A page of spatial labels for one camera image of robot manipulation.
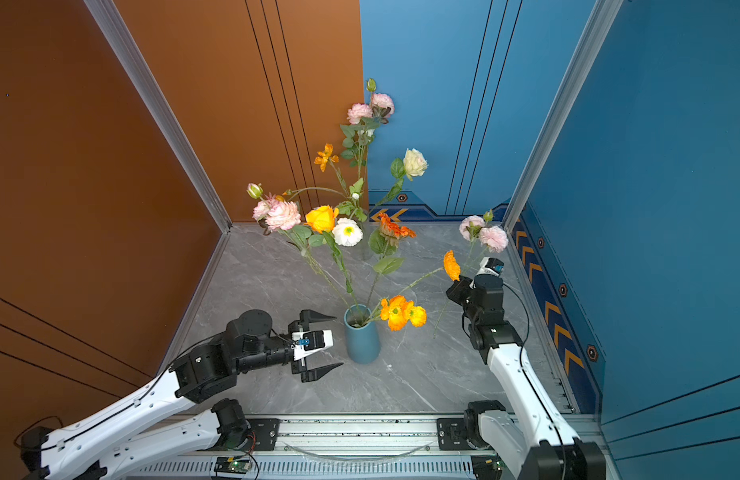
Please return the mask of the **pink peony flower stem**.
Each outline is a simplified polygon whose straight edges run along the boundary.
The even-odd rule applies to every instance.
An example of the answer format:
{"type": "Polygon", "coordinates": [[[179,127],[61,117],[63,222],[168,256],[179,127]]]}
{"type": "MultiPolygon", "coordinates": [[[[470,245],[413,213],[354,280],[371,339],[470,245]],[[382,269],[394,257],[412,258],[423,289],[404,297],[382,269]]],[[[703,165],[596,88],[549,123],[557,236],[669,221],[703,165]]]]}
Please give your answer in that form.
{"type": "MultiPolygon", "coordinates": [[[[461,221],[458,230],[462,237],[471,246],[479,245],[490,256],[502,253],[508,247],[508,234],[494,222],[494,212],[471,215],[461,221]]],[[[503,277],[493,275],[478,275],[473,277],[473,291],[467,305],[458,305],[461,308],[462,329],[467,337],[477,346],[484,345],[486,339],[499,328],[504,327],[504,287],[503,277]]]]}

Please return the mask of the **teal ceramic vase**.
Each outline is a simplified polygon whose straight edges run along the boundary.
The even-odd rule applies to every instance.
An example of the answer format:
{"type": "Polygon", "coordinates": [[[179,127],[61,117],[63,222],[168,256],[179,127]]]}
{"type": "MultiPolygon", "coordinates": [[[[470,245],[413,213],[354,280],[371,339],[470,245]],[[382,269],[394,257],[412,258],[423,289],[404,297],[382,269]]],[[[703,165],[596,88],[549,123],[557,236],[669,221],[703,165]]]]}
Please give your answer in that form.
{"type": "Polygon", "coordinates": [[[363,304],[351,306],[344,314],[347,352],[358,364],[372,363],[381,351],[378,330],[370,314],[370,309],[363,304]]]}

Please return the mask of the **orange flower stem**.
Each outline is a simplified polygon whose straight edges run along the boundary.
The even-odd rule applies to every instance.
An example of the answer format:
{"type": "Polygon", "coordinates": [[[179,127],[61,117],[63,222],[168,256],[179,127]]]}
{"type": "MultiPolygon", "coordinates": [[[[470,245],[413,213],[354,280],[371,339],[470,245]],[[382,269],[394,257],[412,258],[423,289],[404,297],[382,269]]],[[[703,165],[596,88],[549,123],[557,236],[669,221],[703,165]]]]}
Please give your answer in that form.
{"type": "Polygon", "coordinates": [[[408,296],[420,283],[439,273],[444,273],[451,281],[461,280],[462,268],[453,250],[447,251],[442,265],[402,288],[392,297],[381,298],[378,305],[371,310],[368,322],[385,322],[392,332],[404,330],[408,325],[423,327],[428,322],[427,309],[408,296]]]}

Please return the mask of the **orange gerbera with leaf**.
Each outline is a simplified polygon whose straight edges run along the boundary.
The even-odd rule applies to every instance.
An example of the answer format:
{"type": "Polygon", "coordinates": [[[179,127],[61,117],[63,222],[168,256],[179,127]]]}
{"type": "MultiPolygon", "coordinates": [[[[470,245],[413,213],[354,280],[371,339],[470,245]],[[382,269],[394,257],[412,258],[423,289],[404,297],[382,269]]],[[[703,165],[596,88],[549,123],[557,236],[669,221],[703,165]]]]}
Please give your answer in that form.
{"type": "Polygon", "coordinates": [[[377,262],[373,266],[375,275],[368,301],[372,299],[381,277],[397,271],[403,265],[405,259],[397,256],[401,243],[404,240],[412,240],[417,237],[417,233],[413,229],[395,222],[385,212],[381,212],[378,219],[380,225],[369,238],[369,247],[377,255],[377,262]]]}

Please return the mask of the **yellow ranunculus flower stem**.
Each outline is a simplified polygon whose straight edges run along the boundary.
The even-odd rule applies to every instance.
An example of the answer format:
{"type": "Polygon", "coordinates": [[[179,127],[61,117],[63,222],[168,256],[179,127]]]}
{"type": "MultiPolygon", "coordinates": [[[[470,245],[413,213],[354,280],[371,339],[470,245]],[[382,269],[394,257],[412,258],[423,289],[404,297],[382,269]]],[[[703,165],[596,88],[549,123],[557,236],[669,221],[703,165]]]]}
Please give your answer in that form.
{"type": "Polygon", "coordinates": [[[344,275],[346,291],[353,299],[356,299],[351,274],[345,264],[342,246],[339,246],[332,234],[338,217],[338,208],[329,205],[320,206],[306,214],[306,224],[312,230],[308,239],[310,247],[326,245],[331,256],[344,275]]]}

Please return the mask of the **small pink rose spray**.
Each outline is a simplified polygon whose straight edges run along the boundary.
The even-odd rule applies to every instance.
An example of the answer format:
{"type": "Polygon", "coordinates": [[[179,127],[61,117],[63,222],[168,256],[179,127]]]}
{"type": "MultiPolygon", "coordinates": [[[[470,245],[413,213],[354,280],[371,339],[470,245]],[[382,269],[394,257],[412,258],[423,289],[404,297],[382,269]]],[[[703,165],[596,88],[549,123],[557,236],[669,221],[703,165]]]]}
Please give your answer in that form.
{"type": "Polygon", "coordinates": [[[348,306],[346,295],[338,290],[336,281],[314,257],[312,250],[316,247],[310,247],[308,244],[312,230],[306,224],[306,214],[311,210],[303,215],[297,202],[275,200],[274,194],[265,193],[261,184],[249,183],[246,192],[256,201],[253,219],[264,229],[264,233],[266,235],[279,233],[284,236],[288,243],[298,250],[314,273],[324,279],[338,298],[348,306]]]}

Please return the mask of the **yellow cosmos flower stem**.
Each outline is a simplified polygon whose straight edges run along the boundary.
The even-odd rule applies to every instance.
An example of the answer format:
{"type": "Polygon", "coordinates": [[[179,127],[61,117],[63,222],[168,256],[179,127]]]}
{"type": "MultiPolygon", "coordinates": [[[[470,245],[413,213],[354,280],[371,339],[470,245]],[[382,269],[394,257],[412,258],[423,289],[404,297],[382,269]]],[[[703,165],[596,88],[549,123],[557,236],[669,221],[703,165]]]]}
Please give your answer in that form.
{"type": "Polygon", "coordinates": [[[342,174],[339,166],[340,157],[335,153],[334,146],[330,143],[326,143],[324,148],[317,153],[314,163],[319,167],[322,173],[325,173],[328,169],[331,169],[335,174],[335,177],[339,183],[339,188],[323,187],[323,186],[311,186],[304,187],[296,190],[286,190],[282,194],[274,194],[273,198],[279,201],[294,201],[296,198],[306,197],[311,193],[315,194],[331,194],[333,196],[340,196],[339,202],[353,202],[357,200],[355,194],[351,191],[350,185],[342,174]]]}

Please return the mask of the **white poppy fuzzy green stem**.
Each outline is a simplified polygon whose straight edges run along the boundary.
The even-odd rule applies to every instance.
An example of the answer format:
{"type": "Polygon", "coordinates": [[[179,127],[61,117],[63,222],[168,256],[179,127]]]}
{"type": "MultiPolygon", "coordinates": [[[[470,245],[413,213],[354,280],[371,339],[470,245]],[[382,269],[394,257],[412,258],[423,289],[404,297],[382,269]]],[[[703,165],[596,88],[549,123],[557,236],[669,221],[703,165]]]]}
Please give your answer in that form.
{"type": "Polygon", "coordinates": [[[363,236],[359,223],[368,219],[367,212],[362,206],[364,179],[360,178],[350,188],[357,200],[338,204],[339,214],[332,230],[337,244],[342,247],[354,247],[359,243],[363,236]]]}

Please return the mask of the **pink rose spray with leaves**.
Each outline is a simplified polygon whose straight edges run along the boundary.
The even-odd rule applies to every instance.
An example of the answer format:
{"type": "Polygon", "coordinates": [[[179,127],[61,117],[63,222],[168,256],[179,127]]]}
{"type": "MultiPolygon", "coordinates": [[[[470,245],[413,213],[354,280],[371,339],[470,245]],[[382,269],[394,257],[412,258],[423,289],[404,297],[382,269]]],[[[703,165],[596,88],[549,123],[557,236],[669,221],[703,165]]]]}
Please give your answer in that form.
{"type": "Polygon", "coordinates": [[[367,176],[369,147],[375,139],[376,131],[388,124],[395,113],[394,100],[378,90],[374,78],[368,78],[364,87],[364,100],[348,109],[347,124],[340,126],[344,134],[340,157],[348,160],[350,166],[357,171],[357,180],[364,180],[367,176]]]}

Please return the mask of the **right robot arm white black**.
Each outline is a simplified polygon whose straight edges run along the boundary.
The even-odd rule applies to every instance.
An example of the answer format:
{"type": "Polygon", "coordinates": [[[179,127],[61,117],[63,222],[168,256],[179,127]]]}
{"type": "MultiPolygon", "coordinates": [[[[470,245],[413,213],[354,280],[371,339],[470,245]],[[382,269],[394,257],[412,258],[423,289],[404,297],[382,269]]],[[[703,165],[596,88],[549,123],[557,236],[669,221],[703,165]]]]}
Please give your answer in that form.
{"type": "Polygon", "coordinates": [[[464,412],[469,441],[494,450],[517,479],[605,479],[600,446],[584,440],[558,410],[531,365],[525,341],[504,319],[503,279],[490,273],[462,277],[447,297],[462,307],[462,326],[509,403],[470,403],[464,412]]]}

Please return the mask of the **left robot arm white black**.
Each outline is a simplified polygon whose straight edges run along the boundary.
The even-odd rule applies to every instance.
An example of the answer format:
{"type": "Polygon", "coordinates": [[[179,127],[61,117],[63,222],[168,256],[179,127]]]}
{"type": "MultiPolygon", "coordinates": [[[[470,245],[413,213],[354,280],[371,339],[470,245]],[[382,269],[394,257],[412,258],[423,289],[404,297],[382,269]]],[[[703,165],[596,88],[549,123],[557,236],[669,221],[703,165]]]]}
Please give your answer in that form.
{"type": "Polygon", "coordinates": [[[140,389],[66,427],[36,426],[20,438],[20,457],[30,479],[123,479],[143,467],[196,450],[235,449],[250,424],[238,401],[222,399],[188,420],[158,424],[236,386],[250,371],[289,365],[302,382],[333,370],[311,369],[307,357],[331,348],[331,330],[312,324],[328,316],[303,310],[284,335],[271,315],[254,309],[224,331],[199,341],[140,389]]]}

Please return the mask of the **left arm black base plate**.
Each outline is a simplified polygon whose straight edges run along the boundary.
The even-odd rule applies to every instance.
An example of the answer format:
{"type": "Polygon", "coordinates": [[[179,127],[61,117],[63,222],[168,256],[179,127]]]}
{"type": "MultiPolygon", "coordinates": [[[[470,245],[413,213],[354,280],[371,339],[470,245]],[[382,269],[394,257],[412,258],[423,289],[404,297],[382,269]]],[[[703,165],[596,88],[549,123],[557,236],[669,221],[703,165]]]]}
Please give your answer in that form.
{"type": "Polygon", "coordinates": [[[250,428],[239,438],[222,437],[215,445],[206,448],[206,451],[236,451],[236,452],[272,452],[275,450],[281,420],[278,418],[249,419],[250,428]]]}

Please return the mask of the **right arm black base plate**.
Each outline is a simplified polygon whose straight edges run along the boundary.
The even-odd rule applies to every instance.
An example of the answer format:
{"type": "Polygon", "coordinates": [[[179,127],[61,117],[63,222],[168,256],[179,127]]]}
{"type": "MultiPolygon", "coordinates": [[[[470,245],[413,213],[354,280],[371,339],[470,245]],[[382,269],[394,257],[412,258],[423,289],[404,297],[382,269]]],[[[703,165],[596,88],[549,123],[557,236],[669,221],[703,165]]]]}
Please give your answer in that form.
{"type": "Polygon", "coordinates": [[[482,447],[476,445],[470,438],[465,420],[459,418],[438,418],[436,420],[437,439],[442,451],[476,451],[482,447]]]}

